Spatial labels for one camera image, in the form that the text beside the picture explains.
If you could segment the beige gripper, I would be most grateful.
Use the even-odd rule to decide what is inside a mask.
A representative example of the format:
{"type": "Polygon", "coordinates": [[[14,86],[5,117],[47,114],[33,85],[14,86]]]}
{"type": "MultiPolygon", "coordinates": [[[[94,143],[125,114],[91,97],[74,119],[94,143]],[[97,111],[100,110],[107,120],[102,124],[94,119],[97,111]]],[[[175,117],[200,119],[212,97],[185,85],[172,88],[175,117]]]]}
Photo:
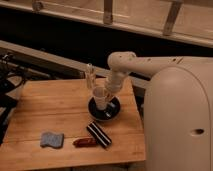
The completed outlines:
{"type": "MultiPolygon", "coordinates": [[[[111,101],[115,97],[115,94],[122,89],[124,80],[128,75],[129,75],[128,72],[120,72],[120,71],[114,71],[114,70],[111,70],[109,72],[105,80],[105,88],[106,88],[105,101],[106,102],[111,101]]],[[[88,63],[86,65],[85,77],[86,77],[87,88],[92,89],[95,86],[96,74],[95,74],[95,68],[91,63],[88,63]]]]}

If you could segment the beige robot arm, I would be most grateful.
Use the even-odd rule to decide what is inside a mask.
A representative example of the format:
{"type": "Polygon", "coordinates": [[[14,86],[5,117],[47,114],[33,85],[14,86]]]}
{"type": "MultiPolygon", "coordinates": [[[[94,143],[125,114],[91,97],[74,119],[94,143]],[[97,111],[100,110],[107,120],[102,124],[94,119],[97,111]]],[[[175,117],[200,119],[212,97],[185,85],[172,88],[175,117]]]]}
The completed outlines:
{"type": "Polygon", "coordinates": [[[156,73],[168,67],[208,62],[213,62],[213,58],[198,56],[138,57],[131,51],[113,52],[107,58],[110,71],[104,84],[106,100],[110,101],[122,89],[124,80],[131,73],[152,78],[156,73]]]}

